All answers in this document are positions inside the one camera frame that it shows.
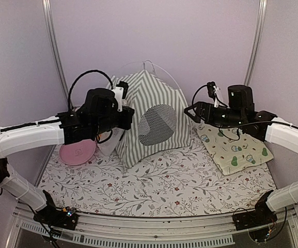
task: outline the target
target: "vent grille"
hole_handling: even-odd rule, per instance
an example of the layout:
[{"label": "vent grille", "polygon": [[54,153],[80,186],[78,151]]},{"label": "vent grille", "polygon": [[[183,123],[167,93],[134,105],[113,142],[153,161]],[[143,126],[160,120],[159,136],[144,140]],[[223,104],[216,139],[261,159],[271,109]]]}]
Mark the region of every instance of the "vent grille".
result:
[{"label": "vent grille", "polygon": [[[48,236],[48,233],[41,227],[40,224],[23,221],[22,228],[32,231],[37,234]],[[59,238],[77,244],[85,244],[97,248],[213,248],[222,247],[235,244],[232,235],[225,235],[216,238],[200,239],[200,240],[186,240],[186,241],[127,241],[127,240],[112,240],[94,238],[89,235],[73,234],[68,235],[73,237],[70,240]]]}]

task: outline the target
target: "cream cloth with green print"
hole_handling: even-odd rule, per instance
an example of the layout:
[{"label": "cream cloth with green print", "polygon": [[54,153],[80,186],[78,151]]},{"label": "cream cloth with green print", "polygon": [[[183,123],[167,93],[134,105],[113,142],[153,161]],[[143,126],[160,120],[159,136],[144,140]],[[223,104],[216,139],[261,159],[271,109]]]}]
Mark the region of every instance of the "cream cloth with green print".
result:
[{"label": "cream cloth with green print", "polygon": [[201,123],[197,125],[196,130],[223,175],[240,172],[274,158],[263,142],[243,134],[242,130],[239,130],[240,139],[233,141],[238,139],[237,128],[221,129],[223,134],[233,140],[223,136],[218,128],[208,124]]}]

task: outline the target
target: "striped fabric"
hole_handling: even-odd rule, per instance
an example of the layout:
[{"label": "striped fabric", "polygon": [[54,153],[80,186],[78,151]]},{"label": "striped fabric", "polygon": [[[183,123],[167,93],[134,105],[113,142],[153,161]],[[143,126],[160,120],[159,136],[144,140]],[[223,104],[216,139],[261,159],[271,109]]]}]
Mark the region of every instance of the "striped fabric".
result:
[{"label": "striped fabric", "polygon": [[[175,90],[169,87],[146,70],[120,78],[113,76],[111,79],[114,86],[119,81],[128,83],[129,89],[126,100],[129,106],[135,109],[131,129],[125,132],[116,147],[125,168],[131,168],[142,158],[158,151],[190,145],[190,120],[183,113],[186,100],[180,89]],[[144,113],[159,104],[167,104],[175,110],[176,128],[166,141],[145,146],[139,141],[138,125]]]}]

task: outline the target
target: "striped bag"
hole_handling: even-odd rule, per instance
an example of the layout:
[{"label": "striped bag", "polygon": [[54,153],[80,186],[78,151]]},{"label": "striped bag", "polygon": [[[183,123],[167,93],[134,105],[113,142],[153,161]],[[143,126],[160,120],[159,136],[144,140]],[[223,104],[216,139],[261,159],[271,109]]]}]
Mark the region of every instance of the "striped bag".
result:
[{"label": "striped bag", "polygon": [[147,70],[116,78],[129,85],[126,100],[135,109],[131,129],[125,131],[116,151],[125,168],[158,151],[190,145],[190,120],[182,90],[173,89]]}]

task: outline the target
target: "robotic arm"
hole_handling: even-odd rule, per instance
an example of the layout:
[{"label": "robotic arm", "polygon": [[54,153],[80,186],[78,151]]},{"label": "robotic arm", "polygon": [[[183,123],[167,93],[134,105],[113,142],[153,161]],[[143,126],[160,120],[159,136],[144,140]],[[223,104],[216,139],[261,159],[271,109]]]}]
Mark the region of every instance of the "robotic arm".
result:
[{"label": "robotic arm", "polygon": [[[258,140],[278,144],[298,153],[298,127],[267,111],[256,112],[250,87],[229,86],[229,107],[220,102],[219,88],[214,82],[208,83],[207,88],[209,97],[215,100],[214,105],[197,102],[184,110],[195,122],[200,123],[203,120],[218,128],[240,128]],[[275,211],[292,204],[298,204],[298,181],[282,189],[266,192],[250,212],[251,216],[235,214],[233,219],[236,228],[248,229],[276,221]]]},{"label": "robotic arm", "polygon": [[87,93],[75,112],[59,113],[48,119],[13,127],[0,127],[0,188],[28,204],[44,224],[75,230],[75,209],[56,208],[50,194],[35,188],[8,163],[12,153],[47,145],[72,144],[118,127],[131,127],[134,110],[122,106],[128,85],[120,82],[113,90],[97,88]]}]

